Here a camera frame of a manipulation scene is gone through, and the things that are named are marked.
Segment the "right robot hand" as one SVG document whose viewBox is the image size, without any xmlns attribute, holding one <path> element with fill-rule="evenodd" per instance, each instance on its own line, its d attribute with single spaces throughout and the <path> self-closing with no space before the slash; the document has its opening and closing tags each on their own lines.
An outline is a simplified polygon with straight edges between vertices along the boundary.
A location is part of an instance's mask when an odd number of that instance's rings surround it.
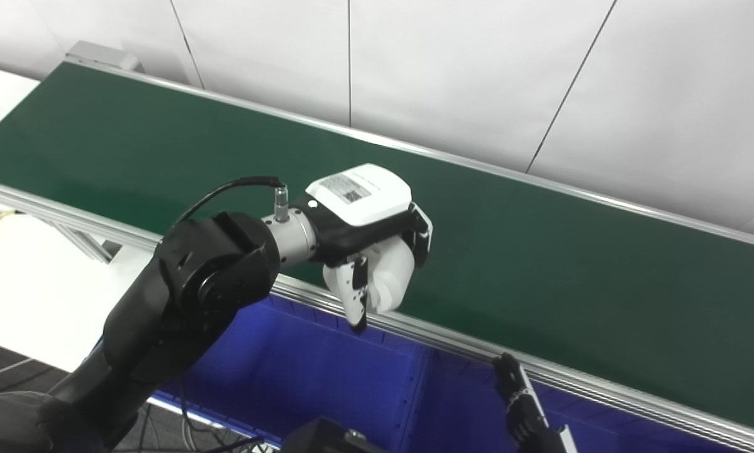
<svg viewBox="0 0 754 453">
<path fill-rule="evenodd" d="M 506 406 L 505 425 L 517 452 L 577 452 L 567 425 L 552 427 L 525 367 L 510 353 L 492 358 L 496 390 Z"/>
</svg>

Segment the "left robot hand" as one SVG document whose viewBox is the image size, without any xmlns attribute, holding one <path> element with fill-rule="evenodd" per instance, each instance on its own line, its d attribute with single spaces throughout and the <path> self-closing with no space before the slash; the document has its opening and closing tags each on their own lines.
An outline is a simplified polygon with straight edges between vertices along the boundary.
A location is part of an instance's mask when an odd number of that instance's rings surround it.
<svg viewBox="0 0 754 453">
<path fill-rule="evenodd" d="M 301 230 L 301 262 L 322 264 L 327 288 L 348 326 L 364 332 L 368 313 L 396 310 L 413 273 L 430 254 L 433 223 L 413 201 L 411 187 L 376 164 L 362 164 L 313 181 L 291 203 Z"/>
</svg>

